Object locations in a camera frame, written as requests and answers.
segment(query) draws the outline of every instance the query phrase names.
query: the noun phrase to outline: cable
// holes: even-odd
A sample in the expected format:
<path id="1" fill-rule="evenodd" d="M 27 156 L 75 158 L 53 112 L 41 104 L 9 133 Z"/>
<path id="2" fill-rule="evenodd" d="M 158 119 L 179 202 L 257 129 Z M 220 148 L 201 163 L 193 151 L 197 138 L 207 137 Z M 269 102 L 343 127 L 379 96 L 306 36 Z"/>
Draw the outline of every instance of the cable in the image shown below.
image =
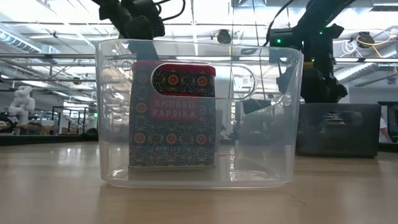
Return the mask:
<path id="1" fill-rule="evenodd" d="M 387 43 L 388 41 L 390 41 L 390 40 L 392 39 L 392 31 L 391 31 L 391 33 L 389 34 L 389 37 L 388 37 L 387 40 L 385 40 L 385 41 L 383 41 L 383 42 L 380 42 L 380 43 L 377 43 L 377 44 L 371 44 L 371 43 L 366 43 L 366 42 L 360 41 L 360 40 L 359 40 L 360 37 L 361 37 L 361 36 L 357 36 L 357 37 L 356 37 L 356 41 L 357 41 L 357 42 L 359 42 L 359 43 L 361 43 L 361 44 L 369 45 L 369 46 L 377 46 L 377 45 L 385 44 L 385 43 Z"/>
<path id="2" fill-rule="evenodd" d="M 383 56 L 381 56 L 380 52 L 375 48 L 375 46 L 372 46 L 372 47 L 373 47 L 374 51 L 376 51 L 376 53 L 379 55 L 379 57 L 383 57 Z"/>
<path id="3" fill-rule="evenodd" d="M 289 8 L 286 8 L 286 13 L 287 13 L 287 27 L 290 28 L 291 24 L 290 24 Z"/>
<path id="4" fill-rule="evenodd" d="M 343 55 L 352 54 L 357 47 L 358 45 L 355 42 L 349 42 L 349 40 L 347 40 L 341 45 L 341 49 L 344 52 Z"/>
<path id="5" fill-rule="evenodd" d="M 279 9 L 279 11 L 277 12 L 277 14 L 275 15 L 274 19 L 271 21 L 271 23 L 269 24 L 268 27 L 268 31 L 267 31 L 267 36 L 266 36 L 266 43 L 263 45 L 264 47 L 269 43 L 269 39 L 270 39 L 270 34 L 271 34 L 271 27 L 272 25 L 274 25 L 275 19 L 277 16 L 279 16 L 279 14 L 287 7 L 289 6 L 294 0 L 289 0 L 286 4 L 284 4 L 281 9 Z"/>
<path id="6" fill-rule="evenodd" d="M 363 56 L 361 55 L 361 53 L 360 53 L 358 50 L 355 49 L 355 51 L 356 51 L 356 53 L 359 54 L 359 56 L 363 57 Z"/>
<path id="7" fill-rule="evenodd" d="M 231 33 L 231 44 L 233 44 L 233 42 L 234 42 L 234 23 L 235 23 L 235 21 L 234 21 L 234 16 L 235 16 L 235 9 L 232 9 L 232 33 Z M 234 84 L 235 84 L 235 77 L 234 77 L 234 73 L 232 72 L 232 48 L 229 48 L 228 49 L 229 50 L 229 54 L 230 54 L 230 56 L 231 56 L 231 69 L 230 69 L 230 71 L 229 71 L 229 78 L 230 78 L 230 80 L 229 80 L 229 88 L 228 88 L 228 98 L 231 98 L 231 82 L 234 82 Z"/>
<path id="8" fill-rule="evenodd" d="M 158 4 L 162 4 L 162 3 L 168 2 L 168 1 L 171 1 L 171 0 L 163 0 L 163 1 L 161 1 L 160 3 L 158 2 Z M 175 16 L 170 16 L 170 17 L 167 17 L 167 18 L 163 19 L 163 21 L 175 19 L 175 18 L 177 18 L 178 16 L 181 16 L 182 13 L 184 12 L 184 10 L 185 10 L 185 0 L 182 0 L 182 9 L 181 9 L 181 11 L 180 11 L 177 15 L 175 15 Z"/>
<path id="9" fill-rule="evenodd" d="M 252 5 L 253 5 L 253 14 L 254 14 L 254 24 L 256 26 L 257 46 L 260 46 L 259 33 L 258 33 L 258 28 L 257 28 L 256 8 L 254 7 L 254 0 L 252 0 Z M 261 78 L 262 94 L 264 95 L 264 100 L 266 100 L 266 91 L 264 89 L 264 77 L 262 76 L 261 50 L 260 50 L 260 53 L 259 53 L 259 63 L 260 63 L 260 78 Z"/>
<path id="10" fill-rule="evenodd" d="M 163 0 L 163 1 L 157 2 L 156 4 L 163 4 L 163 3 L 166 3 L 166 2 L 169 2 L 169 1 L 171 1 L 171 0 Z"/>
<path id="11" fill-rule="evenodd" d="M 127 60 L 122 62 L 122 70 L 124 72 L 129 72 L 132 70 L 132 63 L 128 62 Z"/>
<path id="12" fill-rule="evenodd" d="M 155 4 L 155 6 L 157 6 L 157 10 L 159 11 L 159 14 L 162 13 L 162 6 L 160 6 L 160 4 Z"/>

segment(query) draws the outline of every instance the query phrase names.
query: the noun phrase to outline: smoked paprika label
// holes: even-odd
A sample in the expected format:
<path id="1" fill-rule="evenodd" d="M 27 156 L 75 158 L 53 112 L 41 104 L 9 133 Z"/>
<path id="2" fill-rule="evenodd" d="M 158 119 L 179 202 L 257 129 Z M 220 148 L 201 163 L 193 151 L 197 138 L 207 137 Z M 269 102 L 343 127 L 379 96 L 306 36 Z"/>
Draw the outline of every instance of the smoked paprika label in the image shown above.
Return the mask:
<path id="1" fill-rule="evenodd" d="M 129 165 L 213 166 L 215 69 L 163 63 L 133 65 Z"/>

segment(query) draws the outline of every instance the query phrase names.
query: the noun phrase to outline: metal frame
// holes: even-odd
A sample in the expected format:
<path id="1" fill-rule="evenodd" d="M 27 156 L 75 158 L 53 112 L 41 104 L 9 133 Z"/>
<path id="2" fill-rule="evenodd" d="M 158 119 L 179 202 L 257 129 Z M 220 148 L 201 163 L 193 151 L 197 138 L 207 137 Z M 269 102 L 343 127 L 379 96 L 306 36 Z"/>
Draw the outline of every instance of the metal frame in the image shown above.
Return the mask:
<path id="1" fill-rule="evenodd" d="M 2 78 L 2 81 L 37 81 L 37 82 L 95 82 L 95 79 L 72 80 L 72 79 L 36 79 L 36 78 Z"/>
<path id="2" fill-rule="evenodd" d="M 387 117 L 389 118 L 391 115 L 390 108 L 393 106 L 398 106 L 398 101 L 396 101 L 396 102 L 394 102 L 394 101 L 378 101 L 378 104 L 380 104 L 381 106 L 387 106 Z M 390 127 L 391 126 L 389 126 L 389 122 L 387 121 L 388 134 L 390 135 L 391 139 L 396 142 L 396 141 L 398 141 L 398 137 L 397 137 L 398 132 L 392 132 Z"/>
<path id="3" fill-rule="evenodd" d="M 173 56 L 167 56 L 167 55 L 160 55 L 161 58 L 164 59 L 170 59 L 170 58 L 175 58 Z M 192 55 L 179 55 L 179 57 L 197 57 L 197 56 L 192 56 Z M 230 55 L 217 55 L 217 56 L 209 56 L 209 57 L 231 57 L 232 59 L 234 59 L 232 56 Z M 0 58 L 31 58 L 31 59 L 92 59 L 95 60 L 95 54 L 0 54 Z M 122 60 L 122 59 L 134 59 L 135 56 L 134 55 L 113 55 L 111 57 L 109 57 L 109 59 L 113 59 L 113 60 Z M 339 62 L 339 59 L 343 58 L 345 60 L 354 60 L 355 61 L 345 61 Z M 336 64 L 337 65 L 354 65 L 357 63 L 368 63 L 367 61 L 372 61 L 372 60 L 377 60 L 376 63 L 394 63 L 394 62 L 389 62 L 388 60 L 390 60 L 391 58 L 386 58 L 386 61 L 383 62 L 378 62 L 378 60 L 380 60 L 381 58 L 357 58 L 357 57 L 335 57 L 335 59 L 337 60 Z M 12 62 L 18 66 L 20 65 L 30 65 L 30 66 L 47 66 L 47 67 L 62 67 L 62 66 L 70 66 L 69 63 L 63 63 L 62 65 L 59 64 L 50 64 L 50 63 L 35 63 L 34 65 L 30 64 L 30 63 L 16 63 L 16 62 Z M 84 64 L 84 62 L 80 63 L 71 63 L 72 65 L 76 65 L 76 66 L 81 66 L 84 67 L 86 66 Z"/>
<path id="4" fill-rule="evenodd" d="M 92 113 L 92 112 L 97 113 L 98 112 L 97 110 L 89 109 L 89 108 L 83 107 L 83 106 L 53 106 L 52 107 L 51 120 L 52 121 L 54 120 L 54 115 L 55 115 L 55 110 L 56 109 L 63 109 L 63 110 L 69 110 L 69 117 L 70 117 L 72 111 L 77 111 L 78 112 L 78 120 L 77 120 L 77 122 L 79 123 L 80 122 L 80 113 L 81 113 L 81 111 L 80 110 L 73 110 L 71 108 L 84 108 L 84 111 L 83 111 L 83 126 L 82 126 L 82 129 L 81 129 L 81 134 L 84 134 L 85 133 L 85 124 L 86 124 L 86 113 Z M 59 128 L 61 128 L 60 127 L 61 114 L 62 114 L 62 112 L 58 112 L 58 132 L 59 132 Z M 70 133 L 70 121 L 68 121 L 68 134 L 69 133 Z"/>

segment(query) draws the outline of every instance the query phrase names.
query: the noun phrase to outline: ceiling light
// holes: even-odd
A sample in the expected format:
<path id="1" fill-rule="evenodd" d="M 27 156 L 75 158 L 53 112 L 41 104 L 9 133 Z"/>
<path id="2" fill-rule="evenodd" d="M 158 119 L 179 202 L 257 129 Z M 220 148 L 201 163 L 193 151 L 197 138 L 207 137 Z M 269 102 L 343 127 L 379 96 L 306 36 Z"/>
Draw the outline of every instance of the ceiling light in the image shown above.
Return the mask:
<path id="1" fill-rule="evenodd" d="M 367 58 L 365 62 L 398 62 L 398 58 Z"/>
<path id="2" fill-rule="evenodd" d="M 37 86 L 37 87 L 43 87 L 43 88 L 50 87 L 50 85 L 48 85 L 44 82 L 38 82 L 38 81 L 22 81 L 22 82 L 25 84 L 33 85 L 33 86 Z"/>
<path id="3" fill-rule="evenodd" d="M 64 94 L 64 93 L 61 93 L 61 92 L 58 92 L 58 91 L 53 91 L 53 93 L 58 94 L 58 95 L 60 95 L 60 96 L 67 96 L 67 97 L 69 97 L 68 95 L 66 95 L 66 94 Z"/>
<path id="4" fill-rule="evenodd" d="M 374 3 L 373 6 L 398 6 L 398 3 Z"/>
<path id="5" fill-rule="evenodd" d="M 333 43 L 334 44 L 339 44 L 339 43 L 345 43 L 347 41 L 349 41 L 349 40 L 334 40 Z"/>
<path id="6" fill-rule="evenodd" d="M 89 107 L 88 105 L 79 105 L 75 103 L 68 103 L 68 102 L 63 102 L 63 106 L 79 106 L 79 107 Z"/>
<path id="7" fill-rule="evenodd" d="M 177 60 L 231 60 L 231 57 L 176 57 Z"/>
<path id="8" fill-rule="evenodd" d="M 81 89 L 81 90 L 92 90 L 92 87 L 90 87 L 88 85 L 73 85 L 71 87 L 75 88 L 75 89 Z"/>
<path id="9" fill-rule="evenodd" d="M 358 58 L 335 58 L 336 62 L 357 62 Z"/>
<path id="10" fill-rule="evenodd" d="M 53 35 L 37 35 L 29 37 L 30 39 L 47 39 L 47 38 L 54 38 Z"/>
<path id="11" fill-rule="evenodd" d="M 91 99 L 90 97 L 86 97 L 86 96 L 73 96 L 73 98 L 81 100 L 81 101 L 95 101 L 94 99 Z"/>
<path id="12" fill-rule="evenodd" d="M 62 113 L 63 113 L 64 115 L 69 114 L 70 111 L 72 111 L 71 114 L 74 114 L 74 113 L 77 114 L 77 113 L 79 113 L 78 111 L 84 111 L 84 110 L 85 110 L 84 107 L 81 107 L 81 108 L 70 107 L 70 108 L 65 108 L 65 109 L 69 109 L 69 110 L 63 110 Z"/>

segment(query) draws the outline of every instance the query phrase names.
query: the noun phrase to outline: ceiling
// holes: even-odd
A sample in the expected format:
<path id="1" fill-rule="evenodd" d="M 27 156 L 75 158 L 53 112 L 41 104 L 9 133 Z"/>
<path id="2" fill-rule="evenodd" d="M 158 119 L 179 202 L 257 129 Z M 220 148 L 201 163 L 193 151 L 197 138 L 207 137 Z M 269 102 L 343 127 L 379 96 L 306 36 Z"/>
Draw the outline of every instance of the ceiling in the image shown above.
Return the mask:
<path id="1" fill-rule="evenodd" d="M 165 24 L 166 35 L 158 37 L 159 40 L 176 40 L 185 42 L 216 43 L 214 36 L 220 29 L 228 29 L 233 36 L 232 44 L 262 45 L 265 42 L 267 27 L 274 15 L 287 0 L 187 0 L 184 13 L 178 18 L 167 21 Z M 289 13 L 284 11 L 275 20 L 273 28 L 294 26 L 305 12 L 307 1 L 296 0 L 289 7 Z M 172 0 L 162 4 L 162 17 L 169 17 L 179 12 L 182 0 Z M 395 57 L 394 51 L 398 24 L 396 18 L 398 11 L 394 10 L 393 1 L 357 0 L 345 9 L 334 21 L 345 28 L 339 39 L 333 44 L 335 57 Z M 49 48 L 51 52 L 60 54 L 93 54 L 98 42 L 115 39 L 117 30 L 108 20 L 98 19 L 98 5 L 91 0 L 12 0 L 0 1 L 0 30 L 8 30 L 15 36 L 26 40 L 27 43 L 43 49 Z M 375 48 L 361 49 L 349 42 L 356 38 L 358 32 L 369 32 L 374 38 Z M 26 54 L 26 51 L 0 42 L 0 53 Z M 14 63 L 31 70 L 30 73 L 14 73 L 9 76 L 23 78 L 48 78 L 50 67 L 39 66 L 43 61 L 9 59 Z M 73 58 L 61 59 L 58 63 L 76 62 Z M 81 63 L 91 63 L 92 60 L 80 60 Z M 9 61 L 0 63 L 4 69 L 15 68 Z M 364 70 L 362 64 L 338 63 L 336 74 L 340 77 L 350 76 Z M 358 74 L 355 80 L 349 80 L 348 85 L 358 85 L 369 80 L 376 80 L 383 76 L 391 75 L 391 71 L 382 70 L 379 66 L 367 65 L 373 72 L 363 75 Z M 64 67 L 54 66 L 52 75 L 56 78 L 88 78 L 95 79 L 95 68 L 92 66 Z M 64 90 L 84 89 L 87 93 L 81 96 L 95 98 L 95 83 L 87 82 L 75 85 L 71 82 L 47 82 L 54 88 Z"/>

